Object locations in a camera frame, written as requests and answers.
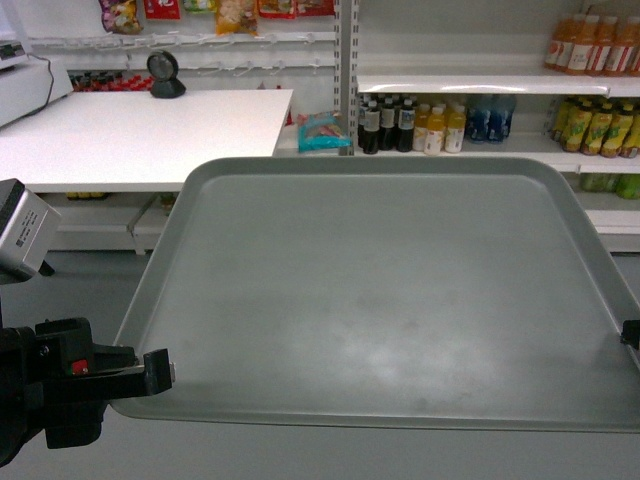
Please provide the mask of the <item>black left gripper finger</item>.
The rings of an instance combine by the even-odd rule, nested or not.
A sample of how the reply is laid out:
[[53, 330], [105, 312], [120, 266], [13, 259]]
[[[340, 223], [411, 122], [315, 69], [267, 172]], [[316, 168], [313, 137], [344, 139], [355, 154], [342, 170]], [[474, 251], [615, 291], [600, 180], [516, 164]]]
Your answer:
[[147, 395], [157, 395], [172, 388], [175, 382], [175, 368], [167, 349], [145, 353], [143, 365], [143, 383]]

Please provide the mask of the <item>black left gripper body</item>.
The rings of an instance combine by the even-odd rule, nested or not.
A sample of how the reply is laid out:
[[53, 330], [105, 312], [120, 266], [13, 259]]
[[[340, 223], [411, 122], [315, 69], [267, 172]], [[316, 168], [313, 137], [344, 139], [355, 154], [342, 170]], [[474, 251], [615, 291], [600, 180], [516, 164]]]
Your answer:
[[87, 446], [100, 437], [108, 397], [51, 403], [44, 394], [78, 387], [142, 364], [129, 346], [97, 344], [83, 317], [1, 329], [1, 463], [45, 433], [51, 449]]

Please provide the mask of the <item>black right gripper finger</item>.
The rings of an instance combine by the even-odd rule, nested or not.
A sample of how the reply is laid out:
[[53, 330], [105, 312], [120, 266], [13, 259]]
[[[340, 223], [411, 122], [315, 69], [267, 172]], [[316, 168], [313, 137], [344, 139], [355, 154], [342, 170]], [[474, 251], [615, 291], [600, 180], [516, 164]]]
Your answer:
[[640, 321], [625, 320], [622, 323], [620, 342], [634, 350], [640, 349]]

